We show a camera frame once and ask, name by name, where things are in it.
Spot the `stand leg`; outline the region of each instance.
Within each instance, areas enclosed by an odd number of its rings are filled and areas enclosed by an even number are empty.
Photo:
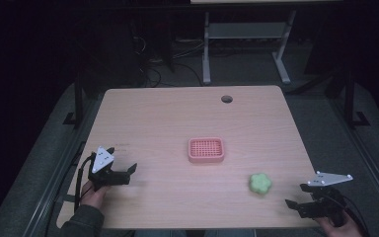
[[[363,112],[356,112],[359,120],[353,119],[353,96],[354,96],[355,80],[350,71],[347,71],[345,83],[345,101],[344,116],[347,124],[355,129],[356,126],[370,125]]]
[[[206,12],[204,25],[204,55],[202,56],[202,82],[204,85],[211,83],[210,61],[208,59],[208,17],[208,12]]]
[[[75,113],[69,113],[63,124],[74,124],[75,129],[79,127],[83,118],[82,85],[79,75],[75,79]]]
[[[296,11],[291,11],[288,21],[285,25],[284,33],[281,38],[281,45],[277,52],[272,53],[273,60],[275,62],[276,68],[278,69],[279,76],[281,77],[282,83],[290,84],[290,78],[288,77],[288,73],[285,70],[284,63],[282,62],[282,55],[285,51],[285,46],[287,45],[288,38],[290,36],[291,28],[294,22]]]

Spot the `metal stand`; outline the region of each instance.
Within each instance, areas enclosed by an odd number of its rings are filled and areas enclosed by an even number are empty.
[[[75,129],[79,127],[82,122],[84,109],[82,102],[82,85],[80,82],[79,75],[75,80],[75,113],[69,113],[66,116],[63,124],[74,124]]]
[[[202,81],[211,83],[208,44],[210,39],[281,39],[278,51],[272,53],[282,83],[289,84],[282,55],[285,51],[296,11],[291,11],[287,22],[282,23],[209,23],[209,13],[205,13],[204,54],[202,56]]]
[[[285,25],[284,33],[281,38],[281,45],[277,52],[272,53],[273,61],[275,62],[276,68],[278,69],[279,77],[284,84],[290,84],[291,80],[288,77],[288,73],[285,70],[284,63],[282,62],[282,55],[284,54],[285,46],[287,45],[288,38],[290,36],[291,28],[293,26],[296,11],[291,11],[288,21]]]
[[[353,119],[353,96],[355,89],[355,80],[348,70],[345,78],[345,102],[343,107],[343,112],[345,116],[346,123],[352,128],[355,129],[356,126],[370,125],[367,118],[363,112],[356,112],[359,120]]]

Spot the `dark background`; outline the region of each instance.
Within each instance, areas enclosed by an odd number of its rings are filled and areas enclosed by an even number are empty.
[[[69,6],[51,1],[0,1],[0,204],[58,98],[78,75],[98,88],[88,90],[90,97],[105,87],[138,87],[142,82],[138,68],[144,61],[132,54],[133,34],[145,36],[148,46],[166,60],[174,37],[202,37],[202,12],[120,12],[84,17],[67,11],[82,5],[82,1],[71,1]],[[102,64],[117,60],[104,50],[113,39],[121,41],[122,46],[116,49],[121,51],[120,57],[132,59],[116,71],[107,71],[101,69]],[[324,73],[346,63],[379,107],[379,2],[346,4],[331,11],[299,10],[290,40],[303,39],[316,44],[310,73]],[[101,62],[90,53],[98,55]],[[116,79],[100,83],[96,78],[102,75],[115,75]]]

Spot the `metal rod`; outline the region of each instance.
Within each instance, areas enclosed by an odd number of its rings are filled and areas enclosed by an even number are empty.
[[[284,33],[281,38],[281,45],[279,47],[278,53],[276,54],[277,60],[281,60],[282,55],[284,54],[285,46],[287,45],[288,38],[290,37],[291,28],[294,23],[295,14],[296,11],[291,11],[287,23],[285,24]]]
[[[82,99],[82,85],[78,75],[75,79],[75,129],[79,127],[83,119],[84,107]]]
[[[337,115],[338,119],[340,120],[343,129],[346,131],[347,135],[349,136],[349,139],[355,145],[359,155],[362,158],[362,161],[364,162],[367,170],[370,173],[370,178],[374,182],[374,186],[379,193],[379,169],[376,163],[374,162],[373,157],[371,156],[370,152],[368,152],[368,150],[366,149],[360,136],[356,133],[355,130],[351,129],[349,124],[347,124],[347,122],[343,119],[341,107],[337,105],[336,102],[334,101],[331,101],[331,106],[335,114]]]
[[[353,126],[353,96],[354,96],[354,80],[350,70],[346,71],[345,83],[345,101],[344,101],[344,116],[346,122],[351,128]]]
[[[71,7],[69,5],[59,5],[60,9],[77,13],[95,13],[99,11],[120,11],[127,13],[135,12],[180,12],[180,11],[246,11],[255,9],[266,10],[292,10],[307,8],[328,8],[346,5],[342,0],[339,1],[315,1],[315,2],[258,2],[258,3],[225,3],[225,4],[143,4],[143,5],[123,5],[123,4],[91,4],[83,7]]]
[[[90,120],[91,115],[98,109],[96,102],[91,100],[88,109],[88,112],[84,116],[84,121]],[[74,130],[74,135],[67,142],[66,147],[56,165],[56,169],[51,175],[42,196],[38,200],[34,214],[30,219],[23,236],[38,236],[40,227],[43,225],[43,220],[47,216],[49,208],[51,207],[51,202],[57,195],[57,187],[60,185],[60,182],[62,182],[61,179],[63,178],[63,173],[69,168],[71,157],[76,153],[75,147],[80,144],[81,139],[84,139],[84,137],[89,135],[90,128],[88,126],[92,126],[92,123],[89,123],[90,124],[82,123],[78,129]]]

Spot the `hole in table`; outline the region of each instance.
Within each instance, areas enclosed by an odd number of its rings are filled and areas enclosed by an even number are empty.
[[[231,97],[231,96],[223,96],[223,97],[221,97],[221,101],[223,103],[229,104],[229,103],[232,103],[233,97]]]

